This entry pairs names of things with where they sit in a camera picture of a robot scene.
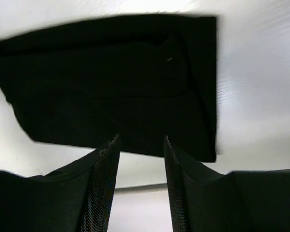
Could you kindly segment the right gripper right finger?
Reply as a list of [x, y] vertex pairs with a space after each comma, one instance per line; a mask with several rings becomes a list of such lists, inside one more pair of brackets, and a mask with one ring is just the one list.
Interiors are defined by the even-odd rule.
[[290, 232], [290, 169], [218, 173], [164, 139], [175, 232]]

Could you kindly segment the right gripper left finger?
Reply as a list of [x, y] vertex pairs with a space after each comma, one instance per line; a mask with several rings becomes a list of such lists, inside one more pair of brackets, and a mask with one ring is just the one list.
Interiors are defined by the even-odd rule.
[[47, 175], [0, 171], [0, 232], [105, 232], [118, 171], [119, 135]]

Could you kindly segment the black skirt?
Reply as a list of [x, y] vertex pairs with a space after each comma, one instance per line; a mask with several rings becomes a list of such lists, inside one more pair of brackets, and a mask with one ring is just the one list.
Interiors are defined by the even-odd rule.
[[215, 16], [124, 15], [0, 40], [0, 88], [37, 142], [216, 160]]

